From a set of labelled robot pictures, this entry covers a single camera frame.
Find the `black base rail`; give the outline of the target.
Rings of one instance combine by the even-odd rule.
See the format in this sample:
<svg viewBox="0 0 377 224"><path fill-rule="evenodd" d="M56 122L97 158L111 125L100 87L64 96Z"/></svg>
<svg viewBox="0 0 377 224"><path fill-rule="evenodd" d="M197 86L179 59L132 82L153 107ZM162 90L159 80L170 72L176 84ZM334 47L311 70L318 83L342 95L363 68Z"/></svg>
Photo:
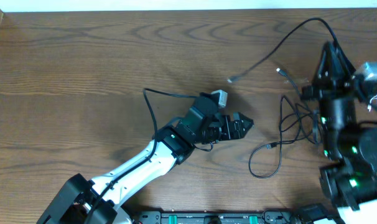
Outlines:
<svg viewBox="0 0 377 224"><path fill-rule="evenodd" d="M254 212L162 212L148 210L130 213L118 210L116 224L343 224L321 204L309 205L296 212L269 208Z"/></svg>

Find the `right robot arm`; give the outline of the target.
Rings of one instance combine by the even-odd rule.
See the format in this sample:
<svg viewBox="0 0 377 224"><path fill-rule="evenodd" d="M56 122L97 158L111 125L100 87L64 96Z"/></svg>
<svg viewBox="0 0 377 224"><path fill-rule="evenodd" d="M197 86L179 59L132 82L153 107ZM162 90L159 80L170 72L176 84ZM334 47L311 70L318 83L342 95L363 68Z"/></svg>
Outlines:
<svg viewBox="0 0 377 224"><path fill-rule="evenodd" d="M336 41L326 42L301 96L318 102L323 149L334 162L320 168L320 184L338 216L322 221L377 223L377 121L358 122L355 108L375 95L377 62L355 68Z"/></svg>

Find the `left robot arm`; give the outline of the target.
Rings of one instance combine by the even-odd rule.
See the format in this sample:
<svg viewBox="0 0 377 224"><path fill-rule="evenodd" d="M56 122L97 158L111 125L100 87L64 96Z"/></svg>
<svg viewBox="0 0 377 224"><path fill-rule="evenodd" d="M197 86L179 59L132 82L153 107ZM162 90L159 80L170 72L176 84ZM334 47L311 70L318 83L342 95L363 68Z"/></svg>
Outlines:
<svg viewBox="0 0 377 224"><path fill-rule="evenodd" d="M68 179L38 219L39 223L131 223L121 208L152 180L183 163L197 144L242 139L253 120L242 113L222 115L222 101L199 96L178 123L156 131L146 148L119 167L86 180Z"/></svg>

